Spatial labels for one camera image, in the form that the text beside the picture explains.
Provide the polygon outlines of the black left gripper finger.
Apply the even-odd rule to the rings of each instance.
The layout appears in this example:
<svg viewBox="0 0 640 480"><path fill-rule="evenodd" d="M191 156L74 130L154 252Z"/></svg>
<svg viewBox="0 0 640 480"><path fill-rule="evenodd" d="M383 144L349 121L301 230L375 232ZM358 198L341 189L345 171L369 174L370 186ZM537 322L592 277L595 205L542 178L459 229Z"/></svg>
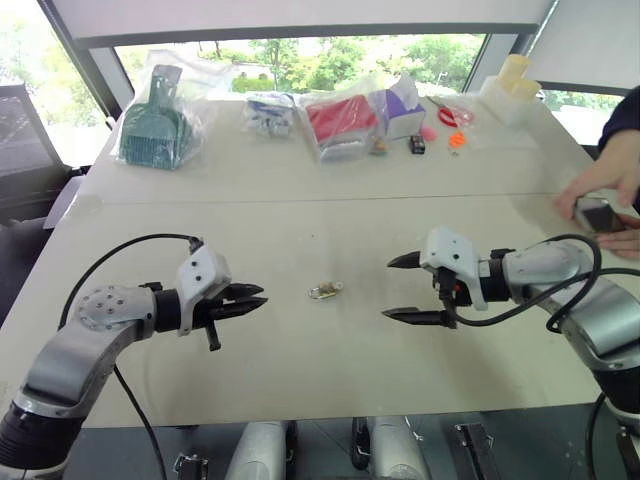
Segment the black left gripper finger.
<svg viewBox="0 0 640 480"><path fill-rule="evenodd" d="M260 308L267 301L267 298L250 296L223 303L221 306L215 308L215 320L244 316Z"/></svg>
<svg viewBox="0 0 640 480"><path fill-rule="evenodd" d="M231 283L223 290L222 298L228 302L238 302L240 300L253 297L263 291L264 289L259 285L250 283Z"/></svg>

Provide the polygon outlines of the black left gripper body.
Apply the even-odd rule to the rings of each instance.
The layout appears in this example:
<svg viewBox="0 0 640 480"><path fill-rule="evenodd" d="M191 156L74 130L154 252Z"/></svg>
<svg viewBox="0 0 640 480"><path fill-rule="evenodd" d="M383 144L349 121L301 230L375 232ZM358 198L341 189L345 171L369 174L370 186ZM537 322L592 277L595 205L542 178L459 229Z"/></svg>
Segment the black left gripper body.
<svg viewBox="0 0 640 480"><path fill-rule="evenodd" d="M192 328L205 330L210 351L221 349L215 322L232 317L234 300L234 287L229 285L216 296L200 300L194 307Z"/></svg>

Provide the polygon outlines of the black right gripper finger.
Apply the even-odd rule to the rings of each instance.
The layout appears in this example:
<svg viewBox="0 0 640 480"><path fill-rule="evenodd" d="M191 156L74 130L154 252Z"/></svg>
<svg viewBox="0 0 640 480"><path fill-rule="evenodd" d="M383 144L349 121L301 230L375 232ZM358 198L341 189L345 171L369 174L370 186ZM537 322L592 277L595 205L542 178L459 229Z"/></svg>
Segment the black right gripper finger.
<svg viewBox="0 0 640 480"><path fill-rule="evenodd" d="M416 307L399 307L384 310L382 314L388 318L409 325L448 327L446 311L423 311Z"/></svg>
<svg viewBox="0 0 640 480"><path fill-rule="evenodd" d="M387 263L387 267L396 269L422 269L420 252L412 251L395 257Z"/></svg>

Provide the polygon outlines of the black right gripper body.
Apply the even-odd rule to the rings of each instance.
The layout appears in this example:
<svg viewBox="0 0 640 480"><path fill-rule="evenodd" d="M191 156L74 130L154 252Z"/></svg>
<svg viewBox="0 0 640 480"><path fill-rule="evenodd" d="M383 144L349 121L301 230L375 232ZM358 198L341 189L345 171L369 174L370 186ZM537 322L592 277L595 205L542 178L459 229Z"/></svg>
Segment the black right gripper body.
<svg viewBox="0 0 640 480"><path fill-rule="evenodd" d="M457 328L454 315L458 307L472 305L468 287L457 279L455 273L444 267L437 268L433 274L433 287L438 292L438 298L442 302L444 310L440 312L440 321L444 327Z"/></svg>

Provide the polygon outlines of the person's left hand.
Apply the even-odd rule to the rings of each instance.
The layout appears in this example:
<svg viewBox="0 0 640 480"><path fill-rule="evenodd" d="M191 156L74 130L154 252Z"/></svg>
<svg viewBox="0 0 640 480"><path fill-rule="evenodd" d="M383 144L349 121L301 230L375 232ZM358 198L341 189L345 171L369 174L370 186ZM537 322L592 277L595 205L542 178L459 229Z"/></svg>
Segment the person's left hand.
<svg viewBox="0 0 640 480"><path fill-rule="evenodd" d="M601 233L596 241L601 249L607 250L617 257L638 261L640 255L639 219L620 214L619 219L624 229L617 232Z"/></svg>

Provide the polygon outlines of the person's right hand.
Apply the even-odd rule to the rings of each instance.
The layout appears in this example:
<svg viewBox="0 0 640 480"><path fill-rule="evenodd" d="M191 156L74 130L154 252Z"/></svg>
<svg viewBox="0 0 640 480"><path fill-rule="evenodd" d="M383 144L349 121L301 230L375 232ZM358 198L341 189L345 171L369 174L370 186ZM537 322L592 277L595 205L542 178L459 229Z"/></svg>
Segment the person's right hand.
<svg viewBox="0 0 640 480"><path fill-rule="evenodd" d="M639 158L600 158L560 193L555 206L562 217L570 219L580 197L602 189L615 190L618 203L631 206L639 192Z"/></svg>

